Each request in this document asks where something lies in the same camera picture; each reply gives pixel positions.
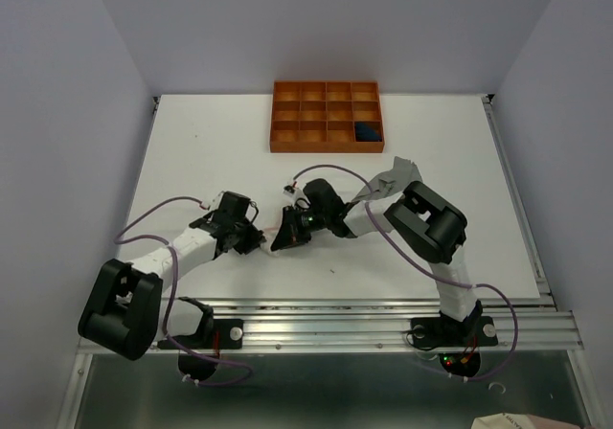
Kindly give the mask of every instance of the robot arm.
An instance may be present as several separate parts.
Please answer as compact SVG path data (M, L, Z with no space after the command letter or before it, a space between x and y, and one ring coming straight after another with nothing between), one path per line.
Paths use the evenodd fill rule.
M178 257L178 279L231 249L248 254L260 246L262 232L246 218L250 205L248 197L224 192L210 212L170 244ZM130 360L140 358L163 336L160 326L166 306L162 292L172 278L168 246L136 260L107 261L79 320L79 335ZM211 318L212 322L206 306L183 301L187 303L176 304L170 318L173 334L194 333L203 321Z
M323 179L305 185L303 192L294 185L285 187L294 197L304 194L308 207L285 207L279 233L271 250L281 250L310 241L311 233L329 229L338 237L360 237L377 232L366 210L365 201L345 204ZM417 319L412 330L421 330L419 340L426 347L462 346L479 333L489 319L469 280L464 258L465 216L453 205L419 181L404 192L369 201L375 221L385 233L396 230L413 251L426 260L436 278L441 298L441 317L437 322ZM485 346L491 339L480 342Z

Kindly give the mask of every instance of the white tabletop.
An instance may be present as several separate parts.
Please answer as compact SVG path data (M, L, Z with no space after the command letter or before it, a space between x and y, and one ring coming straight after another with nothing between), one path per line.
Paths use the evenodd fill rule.
M424 183L466 215L466 265L472 281L492 283L514 299L538 297L479 96L381 96L386 140L381 154L270 153L271 106L269 95L163 96L129 219L170 196L210 200L220 191L233 191L258 203L259 228L274 226L286 205L282 188L298 170L332 163L370 179L401 156L414 161ZM356 179L331 169L309 172L304 181L318 177L345 200L362 188ZM134 231L172 239L201 215L193 203L174 203ZM398 234L393 237L402 242ZM154 243L130 244L120 249L119 258L133 259L154 248ZM327 231L276 258L259 250L221 256L184 277L179 293L203 298L438 298L435 284L378 234L340 239ZM480 295L492 298L487 291Z

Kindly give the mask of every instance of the white enclosure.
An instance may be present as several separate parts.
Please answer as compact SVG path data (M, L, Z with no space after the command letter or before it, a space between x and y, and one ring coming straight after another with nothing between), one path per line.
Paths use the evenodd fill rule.
M612 26L613 0L0 0L0 425L56 426L151 98L274 79L495 93L543 266L611 408Z

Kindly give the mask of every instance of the orange compartment tray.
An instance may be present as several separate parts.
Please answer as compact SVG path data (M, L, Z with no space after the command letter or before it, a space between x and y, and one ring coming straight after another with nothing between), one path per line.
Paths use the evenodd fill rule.
M355 140L355 123L380 142ZM380 153L385 147L376 81L276 81L270 151L275 153Z

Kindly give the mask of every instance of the purple cable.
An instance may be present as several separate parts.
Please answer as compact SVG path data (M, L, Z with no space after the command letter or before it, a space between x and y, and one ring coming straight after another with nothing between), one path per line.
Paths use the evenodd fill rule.
M302 169L300 172L298 172L296 175L294 175L294 180L297 180L298 177L300 177L305 172L308 172L308 171L314 170L314 169L319 169L319 168L331 168L331 169L342 170L342 171L344 171L344 172L346 172L346 173L348 173L350 175L353 175L356 178L359 178L366 185L366 187L368 188L369 192L371 192L371 193L374 192L373 191L373 187L371 187L371 184L364 177L362 177L360 174L354 172L351 169L342 168L340 166L335 166L334 164L318 164L318 165L315 165L315 166L311 166L310 168ZM461 287L461 288L466 288L466 289L473 288L473 285L470 285L468 283L446 281L445 279L439 278L437 275L432 274L430 271L426 270L425 268L422 268L416 261L414 261L411 257L409 257L398 246L398 244L396 244L394 242L392 237L390 237L385 232L385 230L383 230L383 228L376 221L375 216L371 212L371 208L370 208L368 202L365 202L365 209L366 209L366 214L368 215L368 218L372 221L372 223L375 226L376 230L379 231L379 233L383 236L383 238L388 241L388 243L394 248L394 250L396 250L400 254L401 257L403 257L406 261L408 261L415 269L420 271L424 276L427 276L428 278L433 279L436 282L446 283L448 285L453 285L453 286L456 286L456 287ZM493 285L490 285L489 283L477 283L476 285L474 285L474 287L476 287L476 288L488 288L489 290L493 290L507 304L507 306L509 307L509 311L511 312L511 317L513 319L513 341L512 341L512 344L511 344L511 349L509 350L509 354L507 354L507 357L505 357L505 359L500 364L498 364L496 367L494 367L493 369L491 369L489 372L487 372L485 374L482 374L480 376L474 376L472 378L465 378L465 381L483 381L483 380L491 378L495 374L499 373L511 361L511 359L513 357L513 354L515 353L515 349L517 348L517 340L519 338L519 322L517 321L517 312L515 311L515 308L513 307L512 303L511 303L511 300L509 300L509 298L507 298L507 296L504 293L502 293L501 290L499 290L498 288L494 287Z
M213 362L214 364L221 364L221 365L226 365L228 367L234 367L234 368L241 368L241 369L245 369L247 370L247 374L243 375L243 376L239 376L237 378L234 379L230 379L227 381L222 381L222 382L206 382L206 381L202 381L202 382L198 382L197 386L200 387L224 387L224 386L232 386L233 384L239 384L242 381L250 378L253 373L254 370L253 368L249 365L249 364L245 364L242 362L235 362L233 360L221 360L221 359L215 359L213 357L210 357L206 354L201 354L199 352L196 352L195 350L191 350L189 348L186 348L185 346L183 346L181 343L179 343L178 341L176 341L174 338L172 338L169 334L169 318L170 318L170 311L172 310L172 305L174 305L174 300L176 298L176 290L177 290L177 285L179 284L179 256L176 253L176 250L174 249L174 247L172 247L170 245L170 242L168 242L165 238L163 237L159 237L156 235L139 235L139 236L135 236L135 237L130 237L127 239L122 239L122 236L127 233L129 230L131 230L134 226L136 226L138 223L140 223L141 221L143 221L146 217L148 217L149 215L153 214L155 211L157 211L159 208L161 208L162 206L165 206L166 204L169 204L170 202L174 202L174 201L182 201L182 200L187 200L187 201L192 201L195 202L199 205L202 204L202 201L200 201L199 199L195 198L195 197L191 197L191 196L175 196L175 197L171 197L170 199L167 199L166 201L162 201L160 202L157 206L152 207L151 209L149 209L148 211L146 211L144 214L142 214L141 216L139 216L138 218L136 218L133 222L131 222L130 224L128 224L125 228L122 229L122 231L117 234L115 236L115 238L113 239L113 242L115 242L115 244L129 244L130 242L134 242L136 240L142 240L142 239L151 239L151 240L156 240L158 242L163 243L164 245L167 246L167 248L169 249L170 252L170 256L172 258L172 286L170 287L170 297L169 297L169 303L168 306L166 307L166 311L164 313L164 318L162 319L162 333L164 333L164 335L166 336L166 339L169 340L177 349L184 351L185 353L196 357L198 359L201 360L205 360L207 362ZM195 383L195 380L188 378L189 381Z

